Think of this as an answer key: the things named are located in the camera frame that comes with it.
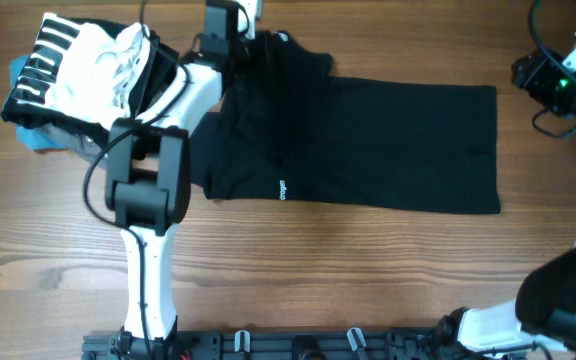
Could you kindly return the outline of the black t-shirt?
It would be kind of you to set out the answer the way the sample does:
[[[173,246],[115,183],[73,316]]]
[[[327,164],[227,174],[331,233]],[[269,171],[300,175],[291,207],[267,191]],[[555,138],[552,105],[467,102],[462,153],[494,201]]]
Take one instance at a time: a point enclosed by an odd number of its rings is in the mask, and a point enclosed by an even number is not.
[[[338,77],[283,31],[249,54],[191,136],[207,198],[500,212],[494,87]]]

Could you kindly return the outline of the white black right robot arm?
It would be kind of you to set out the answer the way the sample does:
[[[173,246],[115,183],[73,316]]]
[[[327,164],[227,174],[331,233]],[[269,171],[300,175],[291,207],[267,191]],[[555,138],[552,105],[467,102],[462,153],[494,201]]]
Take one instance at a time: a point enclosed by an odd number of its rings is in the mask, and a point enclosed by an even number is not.
[[[576,117],[576,44],[561,57],[534,42],[537,51],[513,66],[515,85],[556,115]],[[431,359],[513,359],[535,350],[576,355],[576,242],[530,273],[513,300],[443,317],[424,347]]]

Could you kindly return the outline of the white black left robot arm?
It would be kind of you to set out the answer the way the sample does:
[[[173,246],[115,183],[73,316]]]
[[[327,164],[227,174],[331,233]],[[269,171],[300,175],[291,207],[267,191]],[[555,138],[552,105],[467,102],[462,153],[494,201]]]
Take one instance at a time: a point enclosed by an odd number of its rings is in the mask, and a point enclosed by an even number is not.
[[[172,250],[190,200],[190,134],[250,62],[254,41],[237,33],[200,39],[183,57],[152,44],[138,80],[141,113],[115,122],[103,151],[105,203],[128,262],[128,311],[107,341],[111,359],[187,355],[177,337]]]

